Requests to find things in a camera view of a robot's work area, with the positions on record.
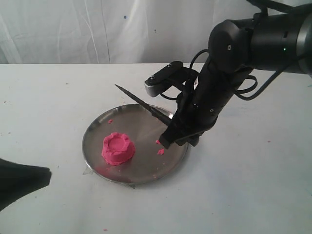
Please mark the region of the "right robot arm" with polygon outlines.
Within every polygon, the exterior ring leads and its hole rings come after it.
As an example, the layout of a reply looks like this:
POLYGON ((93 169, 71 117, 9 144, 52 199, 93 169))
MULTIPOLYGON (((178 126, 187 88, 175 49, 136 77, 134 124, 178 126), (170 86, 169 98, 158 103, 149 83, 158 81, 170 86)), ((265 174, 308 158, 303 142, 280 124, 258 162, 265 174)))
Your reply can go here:
POLYGON ((254 69, 272 71, 272 82, 282 72, 312 73, 312 14, 257 14, 253 19, 225 20, 211 32, 208 58, 200 73, 185 82, 177 111, 159 142, 165 147, 189 142, 211 129, 240 85, 254 69))

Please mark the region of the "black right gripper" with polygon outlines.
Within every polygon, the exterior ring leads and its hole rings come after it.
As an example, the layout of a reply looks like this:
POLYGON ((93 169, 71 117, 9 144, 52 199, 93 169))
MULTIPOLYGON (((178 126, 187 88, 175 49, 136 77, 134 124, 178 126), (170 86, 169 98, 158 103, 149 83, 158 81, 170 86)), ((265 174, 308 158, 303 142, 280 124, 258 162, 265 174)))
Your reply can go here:
POLYGON ((196 146, 203 133, 214 126, 233 91, 238 90, 243 81, 243 68, 226 73, 207 59, 198 75, 196 89, 178 104, 171 123, 159 137, 160 144, 165 149, 174 143, 196 146))

